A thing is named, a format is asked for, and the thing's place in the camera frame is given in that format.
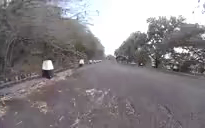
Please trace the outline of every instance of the car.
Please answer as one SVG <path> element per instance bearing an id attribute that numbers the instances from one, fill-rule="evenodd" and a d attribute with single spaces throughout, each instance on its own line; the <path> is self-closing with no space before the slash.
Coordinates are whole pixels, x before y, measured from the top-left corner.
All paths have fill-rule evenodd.
<path id="1" fill-rule="evenodd" d="M 84 65 L 84 59 L 79 60 L 79 67 L 82 67 Z"/>
<path id="2" fill-rule="evenodd" d="M 93 61 L 92 60 L 89 60 L 89 64 L 92 64 L 93 63 Z"/>

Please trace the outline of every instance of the vegetation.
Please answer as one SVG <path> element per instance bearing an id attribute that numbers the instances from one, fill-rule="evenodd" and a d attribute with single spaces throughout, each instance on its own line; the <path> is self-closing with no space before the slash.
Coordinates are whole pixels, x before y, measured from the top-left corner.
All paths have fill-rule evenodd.
<path id="1" fill-rule="evenodd" d="M 155 68 L 174 64 L 182 72 L 205 74 L 205 26 L 179 17 L 147 19 L 147 33 L 133 32 L 115 51 L 128 61 L 155 62 Z"/>
<path id="2" fill-rule="evenodd" d="M 103 56 L 104 47 L 87 27 L 87 4 L 0 0 L 0 74 L 40 71 L 42 60 L 48 58 L 59 68 L 77 57 Z"/>

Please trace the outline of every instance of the tree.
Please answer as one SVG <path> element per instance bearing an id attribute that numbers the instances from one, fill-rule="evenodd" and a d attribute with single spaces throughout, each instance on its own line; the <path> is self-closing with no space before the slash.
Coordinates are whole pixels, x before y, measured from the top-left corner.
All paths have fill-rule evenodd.
<path id="1" fill-rule="evenodd" d="M 166 35 L 172 33 L 183 24 L 184 21 L 185 18 L 182 16 L 179 16 L 178 18 L 170 17 L 170 19 L 166 17 L 159 17 L 158 19 L 152 17 L 147 19 L 147 23 L 149 23 L 147 31 L 149 54 L 155 60 L 155 67 L 158 67 L 161 58 L 167 51 L 167 45 L 163 39 L 166 38 Z"/>
<path id="2" fill-rule="evenodd" d="M 102 46 L 100 41 L 82 22 L 84 17 L 75 18 L 80 16 L 80 12 L 82 14 L 87 11 L 87 7 L 82 5 L 81 9 L 75 8 L 73 4 L 77 5 L 84 1 L 65 0 L 63 2 L 66 2 L 66 5 L 63 7 L 58 4 L 60 0 L 2 2 L 4 4 L 0 4 L 0 72 L 14 69 L 16 65 L 21 67 L 22 64 L 29 64 L 28 61 L 34 58 L 36 63 L 32 62 L 33 65 L 40 65 L 42 59 L 52 57 L 60 62 L 59 66 L 65 64 L 61 61 L 67 61 L 67 57 L 84 57 L 86 54 L 89 57 L 94 56 L 96 51 L 101 51 L 97 47 Z M 75 49 L 76 44 L 84 46 L 85 50 Z"/>
<path id="3" fill-rule="evenodd" d="M 115 51 L 116 56 L 127 56 L 129 61 L 137 61 L 136 51 L 145 46 L 147 35 L 139 31 L 133 32 Z"/>

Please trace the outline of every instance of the asphalt road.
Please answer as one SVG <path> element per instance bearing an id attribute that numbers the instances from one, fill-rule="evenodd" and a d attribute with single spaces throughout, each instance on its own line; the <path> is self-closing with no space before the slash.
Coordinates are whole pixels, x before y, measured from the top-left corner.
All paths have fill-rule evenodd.
<path id="1" fill-rule="evenodd" d="M 205 128 L 205 78 L 105 61 L 6 105 L 6 128 Z"/>

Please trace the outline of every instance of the foliage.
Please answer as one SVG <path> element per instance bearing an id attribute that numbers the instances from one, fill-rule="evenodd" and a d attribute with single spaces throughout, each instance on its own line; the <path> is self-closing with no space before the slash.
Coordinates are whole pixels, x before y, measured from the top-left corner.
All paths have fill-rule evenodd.
<path id="1" fill-rule="evenodd" d="M 32 67 L 33 56 L 38 56 L 36 61 L 40 63 L 53 58 L 63 65 L 67 57 L 90 58 L 103 51 L 100 41 L 85 25 L 89 15 L 85 15 L 84 2 L 0 0 L 0 72 L 27 63 Z"/>
<path id="2" fill-rule="evenodd" d="M 182 16 L 151 17 L 147 23 L 147 34 L 132 33 L 115 55 L 134 58 L 139 63 L 151 58 L 155 67 L 177 64 L 183 72 L 205 73 L 205 26 L 186 23 Z"/>

